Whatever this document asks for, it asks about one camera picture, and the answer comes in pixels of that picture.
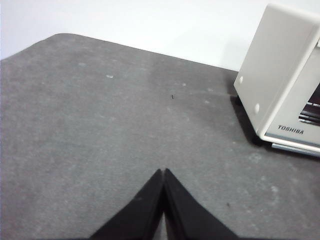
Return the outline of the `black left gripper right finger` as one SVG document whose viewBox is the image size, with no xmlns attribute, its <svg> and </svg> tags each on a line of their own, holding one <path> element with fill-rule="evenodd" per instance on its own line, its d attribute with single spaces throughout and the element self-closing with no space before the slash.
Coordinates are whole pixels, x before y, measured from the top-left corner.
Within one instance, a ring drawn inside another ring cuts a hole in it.
<svg viewBox="0 0 320 240">
<path fill-rule="evenodd" d="M 165 216 L 177 240 L 237 240 L 238 236 L 188 192 L 177 177 L 164 170 Z"/>
</svg>

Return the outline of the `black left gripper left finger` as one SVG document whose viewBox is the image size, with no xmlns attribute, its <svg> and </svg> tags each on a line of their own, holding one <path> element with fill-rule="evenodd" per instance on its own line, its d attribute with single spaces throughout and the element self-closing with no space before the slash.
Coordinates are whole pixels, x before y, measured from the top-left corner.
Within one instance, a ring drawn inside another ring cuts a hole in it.
<svg viewBox="0 0 320 240">
<path fill-rule="evenodd" d="M 158 169 L 133 199 L 99 228 L 91 240 L 151 240 L 162 216 L 163 174 Z"/>
</svg>

